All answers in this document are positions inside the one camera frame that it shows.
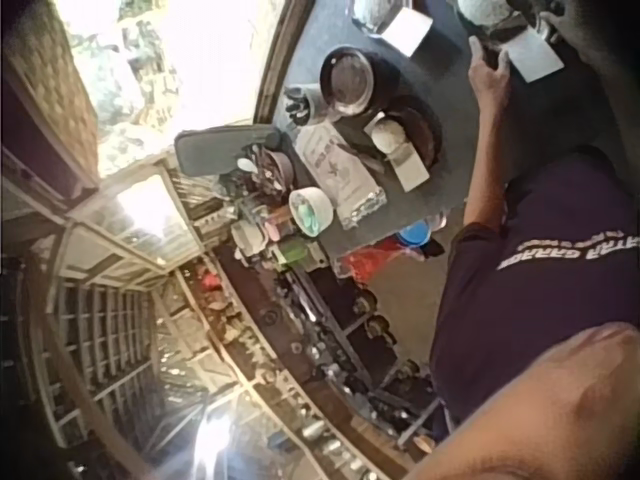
card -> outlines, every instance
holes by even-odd
[[[549,45],[531,27],[503,44],[509,52],[511,63],[527,83],[535,82],[564,68],[564,63]]]

lid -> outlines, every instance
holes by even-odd
[[[431,229],[424,220],[403,228],[397,234],[398,239],[408,247],[421,247],[431,238]]]

table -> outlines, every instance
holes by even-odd
[[[467,33],[444,0],[416,4],[434,19],[434,25],[411,59],[382,40],[361,33],[345,13],[346,0],[316,0],[292,57],[285,85],[317,83],[323,59],[339,45],[383,55],[399,69],[414,95],[435,112],[442,126],[442,153],[430,171],[431,178],[405,193],[392,172],[377,176],[387,194],[387,205],[363,219],[355,229],[343,230],[334,220],[319,237],[331,258],[375,243],[429,215],[450,210],[466,197],[478,131],[478,107],[467,77],[471,58]],[[568,45],[556,50],[566,64],[563,71],[533,84],[526,84],[513,72],[504,142],[508,163],[505,180],[578,145],[592,143],[601,132],[613,130],[613,115],[596,75]],[[286,130],[287,120],[281,101],[275,123]],[[313,184],[306,168],[293,157],[299,184]]]

bowl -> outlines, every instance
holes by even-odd
[[[320,88],[329,106],[351,117],[369,109],[375,88],[373,65],[354,47],[338,47],[320,69]]]
[[[333,222],[331,200],[317,187],[291,192],[289,208],[300,230],[309,237],[317,237]]]

finger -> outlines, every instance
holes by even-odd
[[[500,75],[509,75],[511,73],[511,60],[509,60],[509,52],[503,49],[498,57],[498,73]]]
[[[560,30],[560,22],[562,21],[562,17],[554,15],[551,12],[540,12],[540,18],[549,22],[551,25]]]
[[[478,37],[469,37],[469,46],[471,47],[471,64],[484,62],[484,48]]]

